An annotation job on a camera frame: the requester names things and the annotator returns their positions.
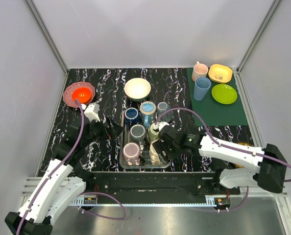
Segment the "light green mug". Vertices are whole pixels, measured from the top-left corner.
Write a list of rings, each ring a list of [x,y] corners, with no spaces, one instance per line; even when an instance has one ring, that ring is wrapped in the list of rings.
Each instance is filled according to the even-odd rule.
[[[156,141],[159,139],[159,123],[153,123],[148,129],[148,139],[150,142]]]

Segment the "dark grey mug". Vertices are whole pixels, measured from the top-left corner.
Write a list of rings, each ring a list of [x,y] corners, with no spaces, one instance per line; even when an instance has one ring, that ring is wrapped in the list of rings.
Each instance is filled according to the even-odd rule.
[[[143,143],[146,138],[146,129],[143,125],[133,125],[129,130],[130,140],[135,143]]]

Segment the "pink purple mug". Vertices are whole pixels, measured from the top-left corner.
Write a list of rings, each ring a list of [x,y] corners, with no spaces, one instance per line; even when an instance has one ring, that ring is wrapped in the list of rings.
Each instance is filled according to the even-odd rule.
[[[135,142],[129,142],[123,147],[123,158],[128,165],[144,165],[145,160],[141,157],[140,146]]]

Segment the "light blue mug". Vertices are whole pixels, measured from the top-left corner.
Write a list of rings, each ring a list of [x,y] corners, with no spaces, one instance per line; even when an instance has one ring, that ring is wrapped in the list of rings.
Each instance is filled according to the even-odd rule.
[[[156,105],[152,101],[145,101],[139,107],[142,124],[148,129],[156,120]]]

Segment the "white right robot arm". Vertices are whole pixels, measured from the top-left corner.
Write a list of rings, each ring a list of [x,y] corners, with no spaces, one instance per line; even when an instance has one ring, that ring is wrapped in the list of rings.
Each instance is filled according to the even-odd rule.
[[[222,194],[235,187],[258,186],[268,192],[282,193],[286,165],[279,149],[271,144],[266,148],[247,147],[214,139],[198,132],[187,134],[161,122],[154,126],[158,140],[152,145],[164,161],[171,161],[181,154],[209,157],[240,165],[236,169],[217,169],[211,180],[213,192]]]

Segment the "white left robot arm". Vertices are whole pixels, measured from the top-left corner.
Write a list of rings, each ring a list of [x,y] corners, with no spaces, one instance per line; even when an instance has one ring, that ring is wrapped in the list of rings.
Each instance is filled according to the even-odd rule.
[[[84,170],[80,159],[94,141],[116,139],[124,128],[109,117],[107,123],[80,117],[66,129],[55,147],[46,173],[30,198],[17,212],[9,212],[5,223],[14,235],[49,235],[54,218],[81,193],[94,190],[94,173]]]

